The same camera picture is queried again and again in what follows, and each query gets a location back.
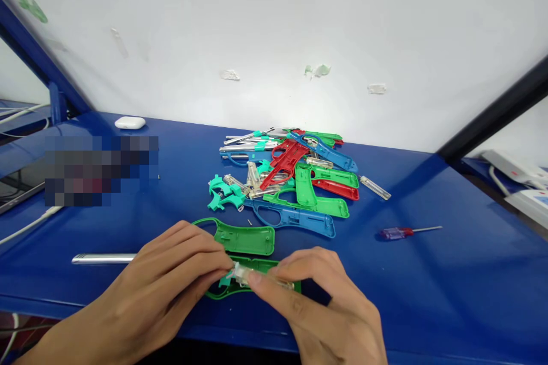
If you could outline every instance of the white power strip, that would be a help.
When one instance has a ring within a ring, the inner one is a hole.
[[[518,183],[537,188],[548,185],[548,172],[505,151],[488,150],[482,154],[482,157]]]
[[[548,229],[548,190],[523,190],[505,200]]]

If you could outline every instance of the blue plastic part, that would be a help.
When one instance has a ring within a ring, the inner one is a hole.
[[[335,223],[333,222],[333,218],[327,214],[320,214],[312,211],[286,207],[283,205],[271,204],[270,202],[263,200],[250,200],[247,198],[244,201],[244,205],[252,207],[256,217],[263,224],[271,226],[275,229],[285,226],[294,226],[313,231],[328,238],[335,237]],[[259,214],[259,209],[261,208],[277,211],[278,214],[280,214],[280,222],[273,225],[266,221]]]
[[[318,142],[318,145],[316,147],[312,147],[304,140],[305,137],[314,138]],[[291,138],[298,141],[302,145],[310,148],[312,151],[315,151],[318,155],[321,155],[326,160],[331,161],[334,164],[337,164],[344,171],[353,172],[353,173],[358,172],[358,166],[356,165],[354,160],[352,160],[352,158],[330,148],[318,136],[314,134],[299,135],[296,133],[291,133]]]
[[[229,151],[229,152],[219,152],[221,157],[228,157],[229,161],[238,167],[247,167],[247,162],[251,161],[253,163],[259,163],[262,160],[272,161],[272,151]],[[238,162],[237,159],[233,159],[233,155],[245,154],[249,156],[248,159],[242,159],[241,162]]]

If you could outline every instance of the finger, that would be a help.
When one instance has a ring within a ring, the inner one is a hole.
[[[269,274],[272,273],[277,278],[290,282],[312,278],[339,305],[346,306],[360,318],[366,314],[364,310],[364,301],[367,301],[365,295],[350,278],[341,275],[329,262],[317,254],[298,259],[289,265],[278,267],[277,270],[269,271]]]
[[[289,257],[285,257],[284,259],[282,259],[280,263],[278,264],[278,266],[288,265],[292,262],[297,261],[298,259],[309,257],[309,256],[318,256],[320,258],[323,258],[324,260],[334,264],[334,267],[336,267],[338,271],[346,274],[346,271],[344,270],[344,267],[343,267],[343,263],[341,262],[337,253],[322,247],[314,247],[312,249],[295,251]]]
[[[196,279],[183,291],[181,296],[170,308],[166,314],[166,321],[173,324],[177,329],[181,328],[184,319],[197,302],[204,296],[209,287],[227,274],[228,270],[215,270]]]
[[[224,252],[224,246],[201,233],[146,260],[143,276],[151,278],[164,275],[199,253]]]
[[[259,298],[271,305],[289,323],[308,331],[333,352],[341,352],[348,332],[341,314],[281,287],[272,278],[257,271],[249,273],[248,282]]]
[[[170,303],[177,295],[202,275],[217,270],[229,271],[234,262],[223,251],[199,253],[184,261],[181,265],[161,276],[151,286],[162,303]]]

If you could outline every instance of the pile of plastic parts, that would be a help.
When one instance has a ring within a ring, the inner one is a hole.
[[[270,128],[227,138],[219,154],[238,167],[247,167],[247,179],[215,175],[209,182],[213,199],[208,207],[213,211],[227,203],[239,211],[248,206],[265,225],[294,226],[333,238],[333,217],[350,216],[345,199],[359,200],[360,181],[385,200],[390,198],[368,178],[356,175],[358,167],[352,158],[335,150],[344,144],[338,134]],[[314,187],[343,198],[319,197]],[[284,192],[295,192],[296,202],[280,198]],[[280,221],[269,223],[260,209],[278,212]]]

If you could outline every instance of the blue tabletop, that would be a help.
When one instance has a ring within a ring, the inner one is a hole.
[[[0,100],[0,107],[6,107],[6,108],[21,108],[21,107],[32,107],[35,106],[34,103],[22,103],[22,102],[15,102],[11,100]],[[5,113],[9,110],[2,110],[0,109],[0,120],[3,120],[4,118],[8,117]],[[20,135],[20,133],[24,132],[27,129],[34,128],[34,127],[43,127],[46,125],[46,122],[44,121],[44,116],[47,118],[51,117],[51,108],[50,107],[42,107],[38,108],[36,112],[30,111],[27,114],[24,114],[20,117],[17,117],[16,119],[10,120],[7,123],[0,124],[0,132],[5,132],[8,134],[13,135]]]
[[[90,303],[121,266],[75,266],[79,253],[131,253],[175,222],[217,217],[261,225],[250,209],[207,209],[215,174],[246,171],[219,157],[226,135],[244,131],[147,119],[137,131],[114,127],[119,115],[90,112],[0,147],[0,175],[43,155],[45,135],[159,136],[161,180],[148,190],[112,195],[111,206],[61,210],[11,248],[0,249],[0,310],[64,318]],[[332,240],[284,228],[271,259],[322,246],[338,252],[350,278],[378,307],[392,363],[548,362],[548,244],[437,155],[346,143],[340,151],[392,194],[365,187],[335,219]],[[4,237],[40,216],[43,194],[0,216]],[[391,226],[444,228],[381,242]],[[325,295],[304,282],[303,293]],[[181,336],[296,351],[286,321],[252,293],[202,299]]]

